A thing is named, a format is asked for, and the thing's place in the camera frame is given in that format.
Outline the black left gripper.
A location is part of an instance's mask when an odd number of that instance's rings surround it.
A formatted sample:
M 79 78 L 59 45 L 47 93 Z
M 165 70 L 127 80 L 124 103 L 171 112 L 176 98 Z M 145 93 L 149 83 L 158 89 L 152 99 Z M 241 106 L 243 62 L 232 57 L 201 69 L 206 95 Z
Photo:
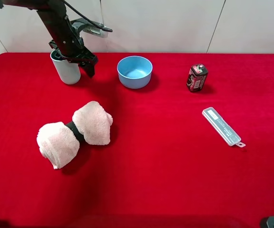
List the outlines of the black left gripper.
M 92 78 L 95 75 L 94 66 L 98 62 L 98 58 L 84 44 L 80 44 L 75 38 L 70 35 L 60 35 L 50 33 L 52 40 L 49 45 L 63 59 L 70 63 L 76 63 L 82 68 L 85 73 Z

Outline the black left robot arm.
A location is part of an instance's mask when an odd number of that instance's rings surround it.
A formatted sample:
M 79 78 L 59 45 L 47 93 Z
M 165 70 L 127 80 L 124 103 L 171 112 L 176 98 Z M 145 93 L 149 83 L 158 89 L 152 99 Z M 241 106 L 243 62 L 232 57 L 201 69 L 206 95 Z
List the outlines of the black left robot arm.
M 97 63 L 97 56 L 85 47 L 80 31 L 88 25 L 101 27 L 65 0 L 0 0 L 0 9 L 4 5 L 35 10 L 52 37 L 49 45 L 62 59 L 81 67 L 94 67 Z

